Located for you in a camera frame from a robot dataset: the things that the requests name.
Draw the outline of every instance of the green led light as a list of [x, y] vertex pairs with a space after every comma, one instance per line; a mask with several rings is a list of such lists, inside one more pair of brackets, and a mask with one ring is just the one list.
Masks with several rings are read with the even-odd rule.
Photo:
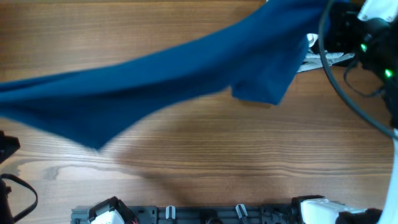
[[392, 71], [391, 71], [391, 70], [388, 70], [388, 69], [386, 69], [386, 71], [385, 71], [384, 73], [386, 74], [386, 77], [387, 77], [387, 78], [391, 78], [392, 75], [393, 75]]
[[363, 52], [365, 52], [368, 49], [368, 47], [365, 44], [361, 44], [361, 48]]

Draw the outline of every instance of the table surface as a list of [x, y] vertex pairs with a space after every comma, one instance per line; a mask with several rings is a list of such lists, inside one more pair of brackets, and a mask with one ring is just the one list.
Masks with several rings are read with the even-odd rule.
[[[35, 2], [0, 4], [1, 82], [123, 62], [219, 30], [261, 4]], [[333, 71], [342, 83], [343, 69]], [[362, 91], [380, 84], [361, 69], [349, 79]], [[382, 100], [348, 93], [388, 123]], [[1, 172], [18, 175], [39, 193], [38, 207], [21, 223], [68, 223], [71, 209], [114, 195], [127, 205], [163, 207], [259, 205], [321, 194], [382, 208], [392, 166], [392, 141], [337, 97], [322, 70], [298, 74], [279, 106], [238, 101], [228, 90], [170, 106], [101, 152], [7, 119], [0, 128], [22, 146]], [[15, 214], [33, 195], [7, 183]]]

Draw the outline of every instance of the towel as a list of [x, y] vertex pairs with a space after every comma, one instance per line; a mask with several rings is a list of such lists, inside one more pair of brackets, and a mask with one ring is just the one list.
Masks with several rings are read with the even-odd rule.
[[95, 149], [145, 115], [232, 88], [278, 104], [326, 0], [271, 0], [198, 40], [103, 68], [0, 84], [0, 115]]

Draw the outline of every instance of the wood grain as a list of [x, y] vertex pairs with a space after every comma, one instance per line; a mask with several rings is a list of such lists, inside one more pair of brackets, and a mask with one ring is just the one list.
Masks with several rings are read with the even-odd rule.
[[[0, 81], [129, 60], [226, 27], [258, 5], [0, 4]], [[341, 82], [343, 70], [333, 71]], [[349, 80], [362, 91], [380, 84], [360, 69]], [[388, 122], [380, 99], [348, 93]], [[21, 223], [68, 223], [72, 208], [113, 195], [128, 205], [194, 206], [258, 205], [322, 194], [382, 208], [392, 165], [391, 140], [350, 111], [321, 70], [298, 74], [280, 106], [242, 104], [226, 90], [151, 114], [101, 152], [6, 119], [0, 127], [22, 144], [1, 172], [25, 179], [40, 197]], [[33, 196], [10, 185], [17, 213]]]

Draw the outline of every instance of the blue cloth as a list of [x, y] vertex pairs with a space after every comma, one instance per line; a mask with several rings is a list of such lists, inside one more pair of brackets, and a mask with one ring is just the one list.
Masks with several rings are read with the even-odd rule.
[[325, 0], [271, 0], [214, 34], [136, 60], [0, 84], [0, 115], [99, 149], [145, 115], [231, 86], [278, 104]]

